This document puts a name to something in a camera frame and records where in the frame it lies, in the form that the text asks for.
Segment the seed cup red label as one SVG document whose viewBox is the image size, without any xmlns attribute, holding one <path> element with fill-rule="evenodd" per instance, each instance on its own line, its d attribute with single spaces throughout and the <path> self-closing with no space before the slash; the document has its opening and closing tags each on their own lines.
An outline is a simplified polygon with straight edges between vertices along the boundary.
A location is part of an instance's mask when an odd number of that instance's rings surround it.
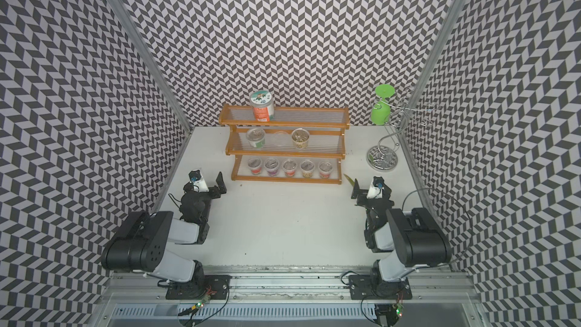
<svg viewBox="0 0 581 327">
<path fill-rule="evenodd" d="M 260 157 L 251 157 L 248 159 L 248 169 L 255 176 L 262 173 L 263 161 Z"/>
</svg>

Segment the green label seed cup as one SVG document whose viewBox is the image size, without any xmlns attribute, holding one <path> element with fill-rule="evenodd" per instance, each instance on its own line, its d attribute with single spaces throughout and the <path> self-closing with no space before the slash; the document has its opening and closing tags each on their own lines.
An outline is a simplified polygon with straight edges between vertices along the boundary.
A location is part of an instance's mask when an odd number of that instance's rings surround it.
<svg viewBox="0 0 581 327">
<path fill-rule="evenodd" d="M 261 149 L 266 143 L 266 132 L 262 128 L 252 128 L 246 131 L 246 139 L 252 148 Z"/>
</svg>

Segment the tall seed jar orange label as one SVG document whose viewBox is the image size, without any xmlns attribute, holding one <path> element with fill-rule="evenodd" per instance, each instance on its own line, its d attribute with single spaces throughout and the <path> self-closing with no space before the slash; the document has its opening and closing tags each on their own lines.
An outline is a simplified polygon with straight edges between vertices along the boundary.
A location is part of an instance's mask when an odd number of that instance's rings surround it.
<svg viewBox="0 0 581 327">
<path fill-rule="evenodd" d="M 274 97 L 268 90 L 258 90 L 250 96 L 250 104 L 256 121 L 270 122 L 274 120 Z"/>
</svg>

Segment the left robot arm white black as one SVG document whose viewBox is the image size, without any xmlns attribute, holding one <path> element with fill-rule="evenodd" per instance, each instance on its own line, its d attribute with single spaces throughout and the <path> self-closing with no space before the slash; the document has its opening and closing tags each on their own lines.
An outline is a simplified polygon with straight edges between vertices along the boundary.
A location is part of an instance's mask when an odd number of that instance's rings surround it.
<svg viewBox="0 0 581 327">
<path fill-rule="evenodd" d="M 211 203 L 227 193 L 221 173 L 208 186 L 200 170 L 189 173 L 178 200 L 170 199 L 181 213 L 132 212 L 122 222 L 101 255 L 101 266 L 114 272 L 143 273 L 158 279 L 166 299 L 226 298 L 229 276 L 206 276 L 203 264 L 168 251 L 167 245 L 202 245 L 210 231 Z"/>
</svg>

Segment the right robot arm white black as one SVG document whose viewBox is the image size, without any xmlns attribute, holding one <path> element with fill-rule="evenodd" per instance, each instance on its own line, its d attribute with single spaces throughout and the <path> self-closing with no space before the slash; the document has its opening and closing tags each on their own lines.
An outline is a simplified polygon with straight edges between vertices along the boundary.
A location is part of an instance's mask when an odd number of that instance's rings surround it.
<svg viewBox="0 0 581 327">
<path fill-rule="evenodd" d="M 416 207 L 398 208 L 390 199 L 392 190 L 382 177 L 374 177 L 368 189 L 351 180 L 352 200 L 366 210 L 366 246 L 384 257 L 376 260 L 368 274 L 349 276 L 354 301 L 405 301 L 412 298 L 408 275 L 420 269 L 443 266 L 452 260 L 452 247 L 431 213 Z"/>
</svg>

